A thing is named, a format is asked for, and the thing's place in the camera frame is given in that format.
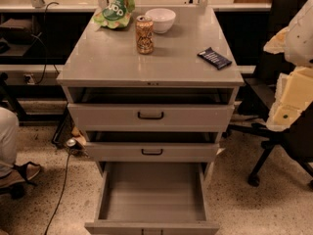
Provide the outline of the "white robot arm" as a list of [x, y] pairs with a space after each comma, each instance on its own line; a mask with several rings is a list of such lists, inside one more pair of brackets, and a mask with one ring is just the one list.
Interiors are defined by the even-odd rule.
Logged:
[[313, 0], [307, 0], [288, 26], [263, 47], [271, 54], [283, 53], [295, 65], [290, 74], [280, 73], [266, 127], [283, 131], [313, 102]]

